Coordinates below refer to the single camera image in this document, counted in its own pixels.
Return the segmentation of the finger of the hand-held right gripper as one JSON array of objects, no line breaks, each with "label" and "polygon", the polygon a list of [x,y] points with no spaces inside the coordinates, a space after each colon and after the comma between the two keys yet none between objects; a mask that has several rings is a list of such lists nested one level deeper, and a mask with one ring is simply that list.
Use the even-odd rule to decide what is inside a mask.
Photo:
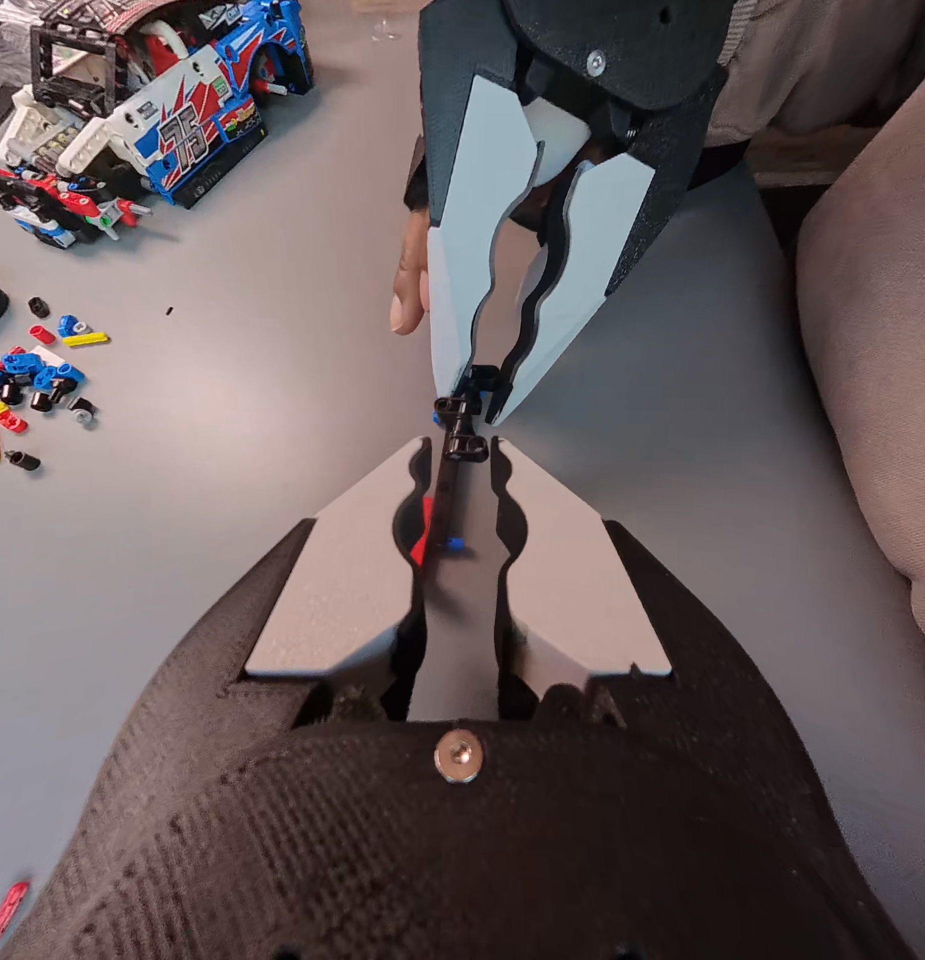
[{"label": "finger of the hand-held right gripper", "polygon": [[603,306],[655,170],[628,153],[580,163],[548,227],[548,250],[520,312],[486,421],[501,425]]},{"label": "finger of the hand-held right gripper", "polygon": [[544,98],[473,78],[438,224],[428,233],[432,374],[452,396],[472,362],[479,317],[494,287],[502,223],[537,186],[565,170],[589,125]]}]

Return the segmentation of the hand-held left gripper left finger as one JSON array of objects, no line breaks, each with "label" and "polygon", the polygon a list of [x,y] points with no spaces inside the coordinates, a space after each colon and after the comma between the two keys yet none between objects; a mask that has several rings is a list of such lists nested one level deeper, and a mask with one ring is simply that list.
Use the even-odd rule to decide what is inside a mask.
[{"label": "hand-held left gripper left finger", "polygon": [[313,519],[252,652],[253,679],[349,686],[407,718],[427,645],[421,566],[432,440],[412,438]]}]

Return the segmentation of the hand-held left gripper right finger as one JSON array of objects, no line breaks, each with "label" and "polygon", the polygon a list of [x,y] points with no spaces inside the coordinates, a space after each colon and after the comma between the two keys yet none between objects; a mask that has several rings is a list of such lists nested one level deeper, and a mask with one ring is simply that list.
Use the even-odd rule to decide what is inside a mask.
[{"label": "hand-held left gripper right finger", "polygon": [[506,551],[494,621],[500,718],[532,718],[554,687],[670,676],[600,513],[504,438],[492,440],[490,479]]}]

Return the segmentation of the black lego beam assembly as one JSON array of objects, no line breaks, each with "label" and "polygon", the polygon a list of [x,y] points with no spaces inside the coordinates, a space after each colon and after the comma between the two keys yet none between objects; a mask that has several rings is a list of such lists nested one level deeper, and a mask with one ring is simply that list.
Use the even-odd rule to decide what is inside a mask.
[{"label": "black lego beam assembly", "polygon": [[445,462],[440,454],[432,493],[423,499],[425,529],[410,553],[423,575],[435,572],[439,558],[460,555],[466,548],[465,538],[452,533],[462,464]]}]

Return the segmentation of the small black lego connector assembly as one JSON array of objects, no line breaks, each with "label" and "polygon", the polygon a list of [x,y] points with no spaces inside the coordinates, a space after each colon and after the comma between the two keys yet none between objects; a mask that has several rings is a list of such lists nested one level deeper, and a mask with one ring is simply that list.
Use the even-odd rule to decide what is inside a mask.
[{"label": "small black lego connector assembly", "polygon": [[489,459],[489,443],[477,433],[476,423],[499,381],[497,366],[474,365],[451,395],[433,403],[433,420],[445,434],[442,461],[481,464]]}]

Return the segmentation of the lego race car model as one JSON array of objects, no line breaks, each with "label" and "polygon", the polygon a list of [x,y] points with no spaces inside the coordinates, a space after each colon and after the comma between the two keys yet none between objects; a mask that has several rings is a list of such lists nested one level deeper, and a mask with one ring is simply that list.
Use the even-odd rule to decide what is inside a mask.
[{"label": "lego race car model", "polygon": [[314,67],[296,1],[54,2],[0,138],[0,209],[54,249],[117,241],[152,195],[190,210]]}]

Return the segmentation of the pile of mixed lego parts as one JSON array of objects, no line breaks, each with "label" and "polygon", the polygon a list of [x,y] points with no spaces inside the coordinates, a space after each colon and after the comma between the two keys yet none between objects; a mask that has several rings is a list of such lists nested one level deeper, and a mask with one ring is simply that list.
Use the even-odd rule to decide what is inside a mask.
[{"label": "pile of mixed lego parts", "polygon": [[83,430],[99,423],[100,407],[87,393],[87,373],[59,349],[82,351],[107,345],[111,338],[72,314],[62,315],[55,329],[37,323],[27,333],[31,344],[14,345],[0,356],[0,462],[34,473],[41,459],[9,447],[28,438],[32,420],[56,418]]}]

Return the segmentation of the red lego beam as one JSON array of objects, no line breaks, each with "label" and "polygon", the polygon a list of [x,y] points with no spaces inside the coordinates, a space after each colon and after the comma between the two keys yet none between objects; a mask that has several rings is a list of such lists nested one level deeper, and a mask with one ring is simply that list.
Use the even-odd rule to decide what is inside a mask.
[{"label": "red lego beam", "polygon": [[9,886],[0,902],[0,941],[11,928],[15,917],[29,894],[31,882],[17,881]]}]

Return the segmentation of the person's right hand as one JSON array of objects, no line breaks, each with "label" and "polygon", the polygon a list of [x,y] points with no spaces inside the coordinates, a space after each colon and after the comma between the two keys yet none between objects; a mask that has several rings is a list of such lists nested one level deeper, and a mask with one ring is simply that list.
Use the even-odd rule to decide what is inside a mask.
[{"label": "person's right hand", "polygon": [[427,208],[412,210],[402,239],[393,280],[389,326],[393,333],[405,336],[415,332],[430,310]]}]

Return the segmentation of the clear plastic bag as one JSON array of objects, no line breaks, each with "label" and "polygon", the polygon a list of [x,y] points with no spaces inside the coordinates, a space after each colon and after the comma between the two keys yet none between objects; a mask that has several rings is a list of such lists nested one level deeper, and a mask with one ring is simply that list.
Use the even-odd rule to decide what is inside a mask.
[{"label": "clear plastic bag", "polygon": [[0,1],[0,85],[20,88],[31,79],[30,30],[50,2]]}]

